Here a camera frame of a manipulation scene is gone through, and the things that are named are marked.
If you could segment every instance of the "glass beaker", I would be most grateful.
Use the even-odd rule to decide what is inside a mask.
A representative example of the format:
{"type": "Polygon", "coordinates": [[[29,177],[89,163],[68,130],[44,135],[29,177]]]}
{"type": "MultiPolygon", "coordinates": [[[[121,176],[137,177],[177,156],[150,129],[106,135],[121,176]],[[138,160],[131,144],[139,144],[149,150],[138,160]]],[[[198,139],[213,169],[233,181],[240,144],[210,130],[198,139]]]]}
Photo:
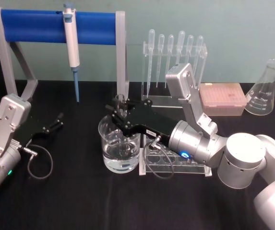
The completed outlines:
{"type": "Polygon", "coordinates": [[[245,109],[254,115],[267,115],[274,108],[275,59],[269,59],[261,78],[246,94],[245,109]]]}
{"type": "MultiPolygon", "coordinates": [[[[118,114],[125,117],[127,111],[120,104],[124,97],[116,96],[118,114]]],[[[131,137],[123,135],[122,131],[112,122],[111,116],[105,116],[99,123],[98,131],[101,136],[103,161],[106,167],[114,173],[128,173],[139,162],[140,134],[131,137]]]]}

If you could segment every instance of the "pipette tip box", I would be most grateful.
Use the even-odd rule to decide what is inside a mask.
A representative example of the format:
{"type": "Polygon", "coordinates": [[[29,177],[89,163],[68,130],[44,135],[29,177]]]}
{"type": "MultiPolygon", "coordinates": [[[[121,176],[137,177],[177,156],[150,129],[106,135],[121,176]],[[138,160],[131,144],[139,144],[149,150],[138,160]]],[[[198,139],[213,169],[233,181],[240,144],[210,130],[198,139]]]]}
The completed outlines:
{"type": "Polygon", "coordinates": [[[239,83],[202,83],[199,94],[208,116],[241,116],[247,104],[239,83]]]}

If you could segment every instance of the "black tablecloth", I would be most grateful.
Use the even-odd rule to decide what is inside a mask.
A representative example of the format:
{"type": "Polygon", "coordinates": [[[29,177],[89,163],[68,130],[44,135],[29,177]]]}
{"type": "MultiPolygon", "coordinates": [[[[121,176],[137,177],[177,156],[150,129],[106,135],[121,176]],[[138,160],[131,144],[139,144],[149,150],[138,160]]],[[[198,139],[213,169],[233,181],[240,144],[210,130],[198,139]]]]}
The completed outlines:
{"type": "MultiPolygon", "coordinates": [[[[242,85],[244,91],[250,86],[242,85]]],[[[216,170],[212,177],[177,174],[168,181],[150,173],[139,176],[138,168],[127,174],[110,172],[103,164],[97,126],[115,88],[115,83],[80,82],[77,105],[72,82],[39,83],[30,119],[47,124],[64,113],[63,129],[47,144],[54,171],[45,181],[34,180],[26,170],[29,156],[22,153],[0,187],[0,230],[268,229],[253,206],[255,196],[266,187],[259,175],[248,188],[233,190],[220,182],[216,170]]],[[[130,97],[140,98],[140,83],[132,83],[130,92],[130,97]]],[[[160,112],[183,118],[179,109],[160,112]]],[[[244,111],[240,117],[213,120],[218,134],[225,137],[249,132],[275,139],[275,107],[267,116],[244,111]]]]}

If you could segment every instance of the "blue pipette tip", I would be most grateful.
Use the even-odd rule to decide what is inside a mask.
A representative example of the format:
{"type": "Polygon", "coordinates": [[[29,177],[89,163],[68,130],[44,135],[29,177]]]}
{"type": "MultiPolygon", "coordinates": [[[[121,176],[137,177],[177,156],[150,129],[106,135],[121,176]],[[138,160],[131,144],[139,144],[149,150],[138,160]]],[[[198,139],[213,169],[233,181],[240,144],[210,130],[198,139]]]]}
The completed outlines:
{"type": "Polygon", "coordinates": [[[75,87],[75,97],[76,102],[80,103],[80,96],[79,96],[79,82],[78,82],[78,72],[73,72],[73,78],[74,78],[74,87],[75,87]]]}

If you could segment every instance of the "blue led light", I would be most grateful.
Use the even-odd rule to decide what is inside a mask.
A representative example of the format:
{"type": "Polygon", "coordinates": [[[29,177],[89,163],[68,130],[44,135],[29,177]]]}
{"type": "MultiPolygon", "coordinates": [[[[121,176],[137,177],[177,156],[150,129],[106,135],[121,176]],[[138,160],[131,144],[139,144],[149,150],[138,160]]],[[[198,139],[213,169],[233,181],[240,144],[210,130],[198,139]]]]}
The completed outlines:
{"type": "Polygon", "coordinates": [[[180,156],[181,157],[184,157],[184,158],[188,158],[188,159],[190,159],[191,158],[191,156],[190,156],[190,154],[188,154],[187,152],[180,152],[180,156]]]}

